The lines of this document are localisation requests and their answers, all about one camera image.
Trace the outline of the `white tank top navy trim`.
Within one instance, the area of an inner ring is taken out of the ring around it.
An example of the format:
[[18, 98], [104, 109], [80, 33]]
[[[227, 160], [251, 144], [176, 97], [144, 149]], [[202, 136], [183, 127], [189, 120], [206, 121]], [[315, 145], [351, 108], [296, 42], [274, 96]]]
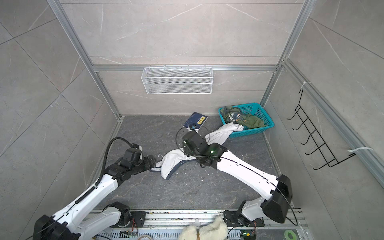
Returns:
[[183, 146], [165, 154], [150, 171], [160, 172], [163, 179], [169, 180], [172, 174], [187, 162], [196, 161], [204, 167], [211, 166], [214, 161], [219, 160], [223, 152], [221, 147], [230, 134], [241, 132], [243, 129], [244, 127], [239, 124], [228, 123], [205, 137], [191, 130], [183, 136]]

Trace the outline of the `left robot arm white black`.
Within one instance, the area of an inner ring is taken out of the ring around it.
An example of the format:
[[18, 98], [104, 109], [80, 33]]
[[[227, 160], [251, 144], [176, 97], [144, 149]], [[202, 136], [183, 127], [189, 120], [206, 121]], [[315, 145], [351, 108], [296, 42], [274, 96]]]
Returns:
[[110, 166], [106, 166], [113, 138], [107, 145], [102, 171], [97, 181], [79, 197], [52, 216], [43, 215], [34, 226], [32, 240], [90, 240], [103, 230], [118, 227], [136, 226], [130, 208], [114, 202], [95, 217], [85, 217], [110, 193], [121, 186], [131, 176], [146, 172], [156, 166], [152, 155], [144, 156], [142, 147], [129, 143], [125, 154]]

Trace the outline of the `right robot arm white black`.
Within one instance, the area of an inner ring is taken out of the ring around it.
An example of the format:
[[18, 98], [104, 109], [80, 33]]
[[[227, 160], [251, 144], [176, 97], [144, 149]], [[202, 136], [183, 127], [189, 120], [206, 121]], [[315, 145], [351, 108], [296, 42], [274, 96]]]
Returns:
[[289, 177], [279, 177], [265, 173], [244, 162], [229, 149], [218, 143], [209, 144], [194, 130], [182, 137], [182, 146], [178, 150], [186, 157], [195, 159], [201, 168], [212, 167], [240, 180], [260, 197], [252, 201], [243, 201], [237, 211], [238, 222], [248, 225], [257, 218], [268, 217], [276, 223], [287, 221], [288, 212], [294, 209], [292, 184]]

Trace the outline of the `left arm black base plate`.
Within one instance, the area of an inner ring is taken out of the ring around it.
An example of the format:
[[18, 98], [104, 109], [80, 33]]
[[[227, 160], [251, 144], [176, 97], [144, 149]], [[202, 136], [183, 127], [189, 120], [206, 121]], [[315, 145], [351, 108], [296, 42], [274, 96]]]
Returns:
[[120, 228], [143, 228], [146, 219], [146, 212], [128, 212], [121, 214], [120, 221], [117, 226]]

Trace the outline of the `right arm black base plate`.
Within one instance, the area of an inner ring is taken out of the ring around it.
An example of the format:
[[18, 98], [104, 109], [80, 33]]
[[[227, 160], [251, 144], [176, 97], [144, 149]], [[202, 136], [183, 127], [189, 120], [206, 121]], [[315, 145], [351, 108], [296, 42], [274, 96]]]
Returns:
[[263, 218], [257, 218], [254, 221], [250, 221], [237, 211], [223, 211], [224, 221], [228, 227], [264, 227], [265, 222]]

